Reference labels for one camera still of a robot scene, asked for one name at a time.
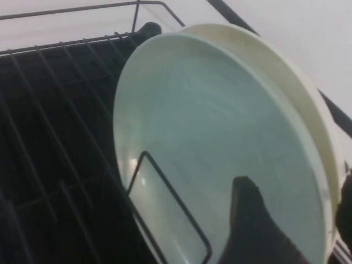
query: white wall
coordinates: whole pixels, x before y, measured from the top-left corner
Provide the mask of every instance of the white wall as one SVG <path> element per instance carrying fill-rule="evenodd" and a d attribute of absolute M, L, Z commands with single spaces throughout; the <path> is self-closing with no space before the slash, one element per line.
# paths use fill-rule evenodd
<path fill-rule="evenodd" d="M 352 117 L 351 0 L 225 0 Z"/>

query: black wire rack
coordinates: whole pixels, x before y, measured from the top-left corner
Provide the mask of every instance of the black wire rack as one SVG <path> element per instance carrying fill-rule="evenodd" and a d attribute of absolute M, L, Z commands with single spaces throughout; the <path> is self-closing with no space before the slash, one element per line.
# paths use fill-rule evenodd
<path fill-rule="evenodd" d="M 254 32 L 221 0 L 209 0 L 229 22 Z M 136 31 L 135 1 L 0 16 L 0 20 L 135 6 L 130 32 L 0 51 L 0 263 L 167 263 L 118 174 L 112 108 L 119 74 L 138 45 L 160 34 L 147 23 Z M 326 96 L 335 121 L 350 136 L 352 122 Z M 156 162 L 143 152 L 195 228 L 209 240 Z M 342 246 L 335 249 L 341 256 Z"/>

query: plate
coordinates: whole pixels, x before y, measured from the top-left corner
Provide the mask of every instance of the plate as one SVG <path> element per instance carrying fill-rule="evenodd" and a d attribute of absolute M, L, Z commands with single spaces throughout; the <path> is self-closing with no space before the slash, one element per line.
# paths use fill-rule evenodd
<path fill-rule="evenodd" d="M 225 47 L 251 67 L 262 80 L 270 85 L 274 83 L 287 96 L 301 115 L 318 148 L 335 215 L 340 202 L 340 179 L 345 174 L 344 159 L 336 136 L 336 125 L 312 81 L 278 48 L 242 27 L 203 24 L 186 27 L 183 32 L 204 37 Z M 329 251 L 332 251 L 336 240 L 337 229 L 334 223 L 333 226 Z"/>
<path fill-rule="evenodd" d="M 316 181 L 323 165 L 299 114 L 286 100 L 287 116 L 267 84 L 232 52 L 182 33 L 143 43 L 119 79 L 113 129 L 122 182 L 129 187 L 148 151 L 208 237 L 209 263 L 227 242 L 231 185 L 242 175 L 310 262 L 326 256 L 331 202 Z M 148 160 L 130 197 L 169 263 L 202 262 L 202 240 Z"/>

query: metal wire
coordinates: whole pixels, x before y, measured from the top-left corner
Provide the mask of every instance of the metal wire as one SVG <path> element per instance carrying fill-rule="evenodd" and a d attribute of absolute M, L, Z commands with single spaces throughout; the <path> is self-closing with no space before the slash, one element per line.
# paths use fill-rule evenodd
<path fill-rule="evenodd" d="M 21 225 L 21 222 L 17 216 L 16 209 L 11 201 L 7 202 L 7 214 L 9 216 L 9 219 L 12 222 L 12 225 L 15 226 L 17 234 L 20 238 L 21 244 L 23 251 L 25 252 L 26 259 L 29 264 L 34 264 L 34 258 L 32 256 L 32 250 L 30 249 L 29 242 L 27 240 L 27 237 L 23 231 L 23 227 Z"/>
<path fill-rule="evenodd" d="M 93 99 L 95 100 L 100 111 L 103 113 L 103 116 L 105 117 L 107 123 L 109 125 L 111 125 L 112 114 L 111 114 L 110 110 L 107 108 L 106 104 L 103 102 L 102 98 L 97 93 L 97 91 L 93 88 L 93 86 L 91 85 L 91 83 L 89 82 L 89 80 L 87 79 L 85 74 L 83 73 L 81 67 L 78 65 L 77 61 L 72 57 L 67 46 L 65 46 L 62 42 L 60 43 L 60 45 L 61 45 L 63 51 L 65 52 L 65 54 L 67 55 L 67 57 L 69 58 L 69 60 L 71 61 L 71 64 L 74 66 L 74 68 L 77 70 L 78 74 L 83 79 L 84 83 L 89 88 L 89 91 L 93 94 Z"/>
<path fill-rule="evenodd" d="M 140 169 L 140 167 L 142 165 L 142 162 L 143 162 L 144 158 L 147 158 L 148 161 L 152 164 L 153 168 L 155 169 L 155 171 L 157 172 L 157 174 L 159 175 L 161 180 L 164 182 L 165 186 L 167 187 L 167 189 L 169 190 L 171 195 L 174 197 L 175 201 L 178 203 L 178 205 L 180 206 L 180 208 L 182 209 L 182 211 L 185 213 L 185 215 L 187 216 L 188 220 L 190 221 L 191 225 L 194 227 L 194 229 L 196 230 L 197 234 L 199 235 L 199 237 L 203 241 L 203 243 L 205 245 L 205 248 L 206 248 L 206 251 L 207 251 L 207 254 L 205 255 L 204 259 L 202 260 L 202 264 L 208 263 L 211 255 L 212 255 L 212 248 L 211 248 L 211 244 L 209 242 L 209 239 L 207 238 L 207 236 L 205 236 L 204 232 L 202 231 L 202 229 L 200 228 L 199 224 L 197 223 L 197 221 L 192 216 L 191 212 L 188 210 L 188 208 L 185 205 L 185 203 L 183 203 L 182 199 L 177 194 L 176 190 L 172 187 L 171 183 L 168 181 L 168 179 L 166 178 L 165 174 L 162 172 L 162 170 L 160 169 L 160 167 L 158 166 L 158 164 L 156 163 L 156 161 L 153 159 L 153 157 L 151 156 L 151 154 L 148 151 L 142 151 L 142 153 L 141 153 L 141 155 L 140 155 L 140 157 L 138 159 L 136 170 L 133 173 L 131 183 L 130 183 L 130 185 L 128 187 L 128 191 L 127 191 L 128 195 L 130 195 L 130 193 L 132 191 L 133 184 L 134 184 L 134 182 L 136 180 L 136 177 L 138 175 L 139 169 Z"/>
<path fill-rule="evenodd" d="M 52 217 L 53 222 L 57 223 L 57 221 L 58 221 L 57 220 L 57 216 L 56 216 L 54 208 L 53 208 L 53 206 L 52 206 L 52 204 L 51 204 L 51 202 L 50 202 L 50 200 L 48 198 L 48 195 L 46 193 L 45 187 L 44 187 L 44 185 L 43 185 L 43 183 L 42 183 L 42 181 L 41 181 L 41 179 L 40 179 L 40 177 L 38 175 L 38 171 L 37 171 L 37 169 L 36 169 L 36 167 L 35 167 L 35 165 L 33 163 L 33 160 L 31 158 L 31 156 L 29 155 L 29 152 L 28 152 L 28 150 L 27 150 L 27 148 L 26 148 L 26 146 L 25 146 L 25 144 L 23 142 L 22 136 L 19 133 L 19 130 L 18 130 L 18 128 L 17 128 L 17 126 L 15 124 L 15 121 L 14 121 L 14 119 L 12 117 L 12 114 L 10 112 L 10 109 L 9 109 L 9 107 L 8 107 L 6 101 L 3 98 L 1 93 L 0 93 L 0 105 L 3 108 L 3 112 L 4 112 L 4 114 L 6 115 L 8 121 L 9 121 L 9 124 L 10 124 L 10 126 L 12 128 L 12 131 L 13 131 L 13 133 L 14 133 L 14 135 L 16 137 L 16 140 L 17 140 L 17 142 L 18 142 L 18 144 L 20 146 L 21 152 L 24 155 L 26 163 L 29 166 L 29 169 L 31 171 L 31 175 L 34 178 L 35 187 L 36 187 L 35 189 L 38 189 L 39 192 L 41 193 L 41 195 L 42 195 L 42 197 L 43 197 L 43 199 L 45 201 L 45 204 L 46 204 L 46 206 L 47 206 L 47 208 L 49 210 L 49 214 Z"/>
<path fill-rule="evenodd" d="M 32 100 L 32 103 L 37 107 L 37 109 L 39 111 L 39 114 L 40 114 L 40 117 L 41 117 L 46 129 L 47 129 L 49 135 L 51 135 L 52 141 L 54 141 L 54 143 L 57 145 L 57 148 L 59 149 L 59 153 L 63 156 L 64 162 L 66 163 L 66 165 L 72 171 L 72 174 L 73 174 L 74 178 L 76 179 L 76 181 L 78 182 L 78 184 L 80 186 L 80 190 L 83 193 L 83 195 L 85 196 L 88 205 L 91 208 L 93 208 L 92 200 L 90 199 L 87 190 L 85 189 L 85 187 L 82 184 L 80 175 L 79 175 L 76 167 L 74 166 L 71 158 L 69 157 L 64 145 L 62 144 L 61 140 L 59 139 L 54 127 L 52 126 L 52 124 L 51 124 L 51 122 L 50 122 L 50 120 L 48 118 L 48 116 L 46 115 L 40 100 L 35 95 L 33 88 L 31 87 L 29 81 L 27 80 L 26 76 L 24 75 L 21 67 L 19 66 L 19 64 L 17 62 L 17 59 L 16 59 L 15 55 L 12 53 L 11 50 L 9 50 L 9 54 L 11 56 L 12 62 L 14 63 L 14 65 L 16 67 L 17 72 L 20 75 L 20 78 L 21 78 L 24 86 L 27 88 L 27 90 L 29 92 L 29 95 L 30 95 L 30 98 Z"/>
<path fill-rule="evenodd" d="M 91 250 L 91 252 L 93 254 L 95 262 L 97 264 L 102 263 L 102 260 L 101 260 L 100 255 L 99 255 L 99 253 L 98 253 L 98 251 L 97 251 L 97 249 L 96 249 L 96 247 L 94 245 L 92 237 L 91 237 L 86 225 L 83 222 L 83 219 L 82 219 L 82 217 L 81 217 L 81 215 L 80 215 L 80 213 L 79 213 L 79 211 L 77 209 L 77 206 L 76 206 L 76 204 L 75 204 L 75 202 L 74 202 L 74 200 L 73 200 L 73 198 L 72 198 L 72 196 L 70 194 L 69 189 L 67 188 L 67 186 L 66 186 L 64 181 L 61 181 L 59 184 L 60 184 L 61 191 L 62 191 L 63 195 L 65 196 L 65 198 L 67 200 L 67 203 L 69 204 L 69 206 L 70 206 L 70 208 L 71 208 L 71 210 L 72 210 L 72 212 L 73 212 L 73 214 L 74 214 L 74 216 L 75 216 L 75 218 L 76 218 L 76 220 L 78 222 L 78 225 L 79 225 L 79 227 L 80 227 L 80 229 L 81 229 L 81 231 L 82 231 L 82 233 L 84 235 L 84 238 L 86 239 L 87 244 L 88 244 L 88 246 L 89 246 L 89 248 L 90 248 L 90 250 Z"/>
<path fill-rule="evenodd" d="M 14 18 L 28 18 L 28 17 L 37 17 L 39 15 L 51 15 L 51 14 L 60 14 L 60 13 L 69 13 L 69 12 L 77 12 L 77 11 L 86 11 L 92 9 L 102 9 L 102 8 L 111 8 L 111 7 L 123 7 L 123 6 L 133 6 L 136 4 L 156 4 L 163 6 L 167 12 L 181 25 L 185 26 L 183 22 L 175 15 L 175 13 L 167 6 L 164 2 L 161 1 L 135 1 L 135 2 L 124 2 L 124 3 L 113 3 L 113 4 L 100 4 L 100 5 L 90 5 L 85 7 L 74 7 L 74 8 L 64 8 L 64 9 L 56 9 L 56 10 L 47 10 L 47 11 L 39 11 L 32 13 L 23 13 L 23 14 L 12 14 L 12 15 L 2 15 L 0 16 L 0 20 L 6 19 L 14 19 Z"/>

